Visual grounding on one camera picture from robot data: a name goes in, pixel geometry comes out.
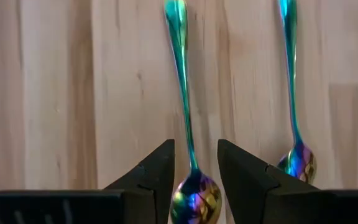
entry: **spoon handle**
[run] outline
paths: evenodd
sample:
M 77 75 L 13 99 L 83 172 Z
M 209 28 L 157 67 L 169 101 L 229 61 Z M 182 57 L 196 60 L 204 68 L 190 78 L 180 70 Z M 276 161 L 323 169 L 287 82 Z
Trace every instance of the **spoon handle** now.
M 280 15 L 285 39 L 285 51 L 287 53 L 287 75 L 288 91 L 290 97 L 290 113 L 292 133 L 295 144 L 302 141 L 298 120 L 296 118 L 295 105 L 295 78 L 296 78 L 296 1 L 295 0 L 278 0 Z
M 190 158 L 191 170 L 198 170 L 196 155 L 194 152 L 193 132 L 191 129 L 190 104 L 188 96 L 187 75 L 187 8 L 184 0 L 165 1 L 165 18 L 169 29 L 170 39 L 175 64 L 177 68 L 178 81 L 183 103 L 183 114 L 185 116 L 185 128 L 187 148 Z

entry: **metal spoon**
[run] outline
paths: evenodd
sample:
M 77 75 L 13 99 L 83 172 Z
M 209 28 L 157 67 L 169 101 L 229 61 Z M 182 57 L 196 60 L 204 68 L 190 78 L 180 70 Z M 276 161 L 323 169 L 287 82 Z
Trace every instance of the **metal spoon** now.
M 187 8 L 184 0 L 165 1 L 165 18 L 169 29 L 178 81 L 180 84 L 190 174 L 172 196 L 171 219 L 175 223 L 216 223 L 222 207 L 222 195 L 216 183 L 204 175 L 196 160 L 191 130 L 187 75 Z
M 294 146 L 278 163 L 278 168 L 306 183 L 313 182 L 316 173 L 316 159 L 311 150 L 303 144 L 298 128 L 295 106 L 295 77 L 296 77 L 296 1 L 278 0 L 282 27 L 287 53 L 288 91 L 290 95 L 290 113 Z

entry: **black plastic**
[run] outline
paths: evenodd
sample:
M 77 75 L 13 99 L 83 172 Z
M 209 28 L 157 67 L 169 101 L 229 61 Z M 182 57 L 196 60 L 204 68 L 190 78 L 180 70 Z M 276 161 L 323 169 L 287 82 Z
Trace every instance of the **black plastic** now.
M 218 162 L 236 223 L 358 223 L 358 190 L 320 190 L 220 139 Z
M 0 224 L 166 224 L 175 175 L 170 139 L 104 190 L 0 192 Z

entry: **wood plank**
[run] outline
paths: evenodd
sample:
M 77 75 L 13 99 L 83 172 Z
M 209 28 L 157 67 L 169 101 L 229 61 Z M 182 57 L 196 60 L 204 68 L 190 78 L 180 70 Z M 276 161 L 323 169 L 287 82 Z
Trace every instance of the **wood plank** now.
M 98 187 L 168 138 L 175 139 L 176 187 L 188 159 L 163 1 L 93 1 L 92 8 Z
M 336 179 L 345 189 L 358 187 L 358 84 L 329 86 Z
M 232 97 L 232 75 L 230 68 L 230 36 L 229 27 L 227 25 L 227 10 L 224 1 L 215 2 L 214 15 L 216 16 L 216 19 L 210 19 L 210 21 L 214 21 L 215 23 L 215 35 L 207 35 L 207 37 L 212 37 L 212 40 L 215 44 L 209 45 L 211 47 L 207 47 L 207 49 L 214 50 L 214 54 L 208 55 L 214 55 L 215 58 L 212 58 L 213 63 L 210 65 L 211 70 L 208 70 L 207 74 L 210 74 L 211 80 L 214 80 L 215 82 L 210 82 L 210 91 L 208 96 L 211 95 L 211 97 L 213 97 L 216 102 L 215 106 L 211 109 L 211 111 L 216 114 L 216 116 L 213 117 L 220 120 L 216 121 L 220 122 L 220 138 L 227 139 L 231 142 L 236 142 L 234 132 L 234 101 Z M 211 161 L 215 161 L 215 163 L 213 164 L 215 164 L 215 172 L 217 175 L 215 175 L 214 178 L 218 181 L 221 181 L 221 178 L 219 177 L 219 166 L 216 163 L 216 158 L 211 159 Z M 223 185 L 221 184 L 219 186 L 224 192 Z M 224 197 L 220 220 L 222 219 L 225 220 L 226 223 L 234 223 L 233 215 L 231 213 L 230 205 L 227 201 L 226 195 Z
M 0 0 L 0 189 L 24 186 L 19 4 Z
M 271 1 L 226 1 L 236 143 L 277 163 L 291 147 L 287 78 Z
M 358 0 L 321 1 L 324 73 L 333 83 L 358 82 Z
M 25 186 L 96 187 L 90 3 L 22 0 Z

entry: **wood grain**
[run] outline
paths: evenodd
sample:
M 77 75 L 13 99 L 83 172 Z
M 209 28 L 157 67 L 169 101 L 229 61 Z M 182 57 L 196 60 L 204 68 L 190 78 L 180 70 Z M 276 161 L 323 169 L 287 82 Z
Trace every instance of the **wood grain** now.
M 19 5 L 0 0 L 0 189 L 24 186 Z
M 346 189 L 358 187 L 358 84 L 329 86 L 331 136 L 336 178 Z
M 188 0 L 196 155 L 292 147 L 276 1 Z M 358 0 L 298 0 L 297 112 L 315 186 L 358 188 Z M 0 0 L 0 189 L 103 188 L 168 138 L 188 173 L 163 0 Z M 233 223 L 227 202 L 219 223 Z
M 25 187 L 96 187 L 89 1 L 21 2 Z

